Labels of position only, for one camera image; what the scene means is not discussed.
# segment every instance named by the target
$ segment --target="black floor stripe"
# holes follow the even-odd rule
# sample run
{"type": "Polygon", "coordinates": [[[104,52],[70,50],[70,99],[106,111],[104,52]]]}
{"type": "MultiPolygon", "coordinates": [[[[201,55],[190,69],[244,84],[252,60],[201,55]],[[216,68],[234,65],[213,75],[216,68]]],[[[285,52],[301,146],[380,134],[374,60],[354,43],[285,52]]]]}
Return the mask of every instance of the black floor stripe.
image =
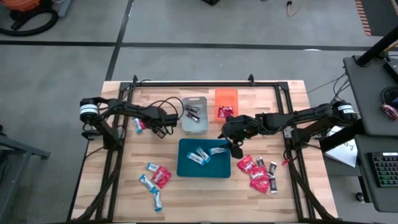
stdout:
{"type": "Polygon", "coordinates": [[[367,51],[371,48],[362,46],[317,46],[317,45],[272,45],[272,44],[195,44],[195,43],[122,43],[121,47],[142,48],[187,48],[187,49],[253,49],[253,50],[334,50],[367,51]]]}
{"type": "Polygon", "coordinates": [[[115,42],[0,40],[0,45],[114,47],[116,46],[116,43],[115,42]]]}
{"type": "Polygon", "coordinates": [[[120,47],[121,47],[121,44],[122,44],[122,41],[123,41],[124,33],[126,32],[127,23],[129,22],[130,12],[131,12],[131,9],[132,9],[133,2],[134,2],[134,0],[129,0],[129,2],[127,3],[126,11],[124,12],[122,25],[120,26],[118,39],[116,41],[116,46],[115,46],[115,48],[113,50],[113,54],[112,54],[112,57],[111,57],[111,61],[109,63],[108,71],[106,72],[105,81],[111,81],[112,80],[114,68],[116,66],[116,61],[118,60],[119,51],[120,51],[120,47]]]}

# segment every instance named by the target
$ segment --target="gray floor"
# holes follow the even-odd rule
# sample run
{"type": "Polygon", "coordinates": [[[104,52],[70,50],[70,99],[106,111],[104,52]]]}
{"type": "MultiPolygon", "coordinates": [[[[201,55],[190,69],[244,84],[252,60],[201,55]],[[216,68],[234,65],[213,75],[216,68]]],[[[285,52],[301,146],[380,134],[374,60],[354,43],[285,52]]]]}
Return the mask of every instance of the gray floor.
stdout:
{"type": "MultiPolygon", "coordinates": [[[[128,0],[74,0],[68,17],[35,37],[0,40],[115,42],[128,0]]],[[[297,7],[300,1],[294,0],[297,7]]],[[[0,26],[9,25],[0,8],[0,26]]],[[[285,1],[135,0],[124,42],[370,46],[379,37],[364,34],[354,0],[306,0],[293,18],[285,1]]],[[[27,28],[45,20],[40,16],[27,28]]],[[[33,159],[12,209],[28,223],[66,219],[86,141],[80,136],[78,103],[96,96],[113,47],[0,45],[0,124],[12,138],[51,151],[33,159]]],[[[339,77],[344,57],[362,52],[236,49],[122,48],[113,80],[305,80],[307,90],[339,77]]],[[[309,94],[312,106],[330,101],[333,85],[309,94]]],[[[351,90],[341,97],[356,105],[351,90]]],[[[339,217],[392,223],[395,214],[357,203],[358,181],[330,177],[339,217]]]]}

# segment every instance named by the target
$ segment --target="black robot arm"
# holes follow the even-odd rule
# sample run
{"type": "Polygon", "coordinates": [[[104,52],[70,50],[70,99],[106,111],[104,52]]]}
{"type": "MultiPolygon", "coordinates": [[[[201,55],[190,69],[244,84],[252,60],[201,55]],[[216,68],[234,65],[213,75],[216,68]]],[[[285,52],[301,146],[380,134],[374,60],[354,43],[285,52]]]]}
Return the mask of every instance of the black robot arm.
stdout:
{"type": "Polygon", "coordinates": [[[226,123],[221,128],[222,133],[218,138],[229,140],[228,148],[231,149],[232,157],[240,159],[243,157],[240,148],[243,141],[258,134],[276,134],[282,130],[287,131],[285,128],[289,126],[316,121],[306,128],[289,130],[288,135],[291,136],[290,148],[301,149],[307,146],[306,143],[313,135],[326,132],[336,125],[351,125],[357,118],[351,104],[344,101],[332,101],[329,104],[295,111],[290,114],[261,113],[256,114],[255,118],[246,115],[230,116],[227,117],[226,123]]]}
{"type": "Polygon", "coordinates": [[[178,115],[167,114],[158,106],[138,106],[117,99],[104,99],[102,97],[85,98],[80,101],[80,120],[85,124],[94,126],[103,136],[104,148],[114,149],[121,147],[117,128],[110,127],[106,118],[111,115],[120,114],[141,119],[148,129],[151,129],[160,138],[170,134],[167,127],[176,127],[178,115]],[[100,104],[108,105],[100,109],[100,104]]]}

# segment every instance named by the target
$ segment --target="headphones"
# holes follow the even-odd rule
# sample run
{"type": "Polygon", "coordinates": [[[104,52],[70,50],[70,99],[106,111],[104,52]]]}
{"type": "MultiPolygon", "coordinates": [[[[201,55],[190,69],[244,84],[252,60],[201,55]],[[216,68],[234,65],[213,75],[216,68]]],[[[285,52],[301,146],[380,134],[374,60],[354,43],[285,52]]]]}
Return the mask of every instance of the headphones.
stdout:
{"type": "Polygon", "coordinates": [[[387,87],[380,92],[381,109],[392,120],[398,119],[398,87],[387,87]]]}

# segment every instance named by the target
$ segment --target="wooden table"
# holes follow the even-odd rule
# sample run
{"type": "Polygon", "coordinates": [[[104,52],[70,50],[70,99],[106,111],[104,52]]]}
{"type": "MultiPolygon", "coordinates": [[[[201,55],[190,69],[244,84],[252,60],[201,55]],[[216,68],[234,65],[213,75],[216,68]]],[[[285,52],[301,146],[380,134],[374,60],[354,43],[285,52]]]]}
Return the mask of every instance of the wooden table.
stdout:
{"type": "MultiPolygon", "coordinates": [[[[288,81],[288,83],[294,110],[309,108],[304,82],[288,81]]],[[[101,96],[117,98],[119,85],[120,82],[105,82],[101,96]]],[[[254,116],[256,113],[278,112],[273,88],[257,86],[235,87],[235,89],[238,89],[239,93],[239,114],[254,116]]],[[[244,154],[252,155],[253,159],[261,156],[267,167],[270,161],[278,163],[275,172],[277,194],[271,194],[269,190],[266,194],[261,194],[250,188],[248,175],[237,168],[238,160],[234,158],[231,158],[232,174],[228,179],[196,179],[176,175],[178,141],[181,138],[215,139],[220,134],[221,124],[214,122],[214,95],[215,89],[212,87],[145,87],[134,90],[132,102],[143,106],[170,96],[179,98],[205,96],[208,99],[210,127],[205,135],[187,136],[178,122],[173,135],[160,139],[149,130],[136,134],[130,119],[126,132],[114,222],[297,221],[289,169],[287,166],[281,166],[282,153],[285,150],[281,133],[266,137],[256,136],[243,144],[244,154]],[[148,162],[162,165],[172,173],[170,182],[161,190],[162,212],[154,211],[153,196],[138,181],[142,174],[152,177],[153,173],[146,170],[148,162]]],[[[172,100],[172,103],[178,111],[181,111],[178,101],[172,100]]],[[[173,112],[170,106],[164,105],[164,108],[168,113],[173,112]]],[[[88,153],[101,146],[102,140],[92,141],[88,153]]],[[[329,213],[337,217],[321,151],[309,147],[303,150],[303,155],[311,190],[329,213]]],[[[98,193],[105,158],[106,151],[102,150],[85,161],[72,218],[81,215],[98,193]]],[[[305,217],[308,217],[305,196],[302,192],[300,198],[305,217]]],[[[105,204],[104,215],[108,211],[108,203],[105,204]]]]}

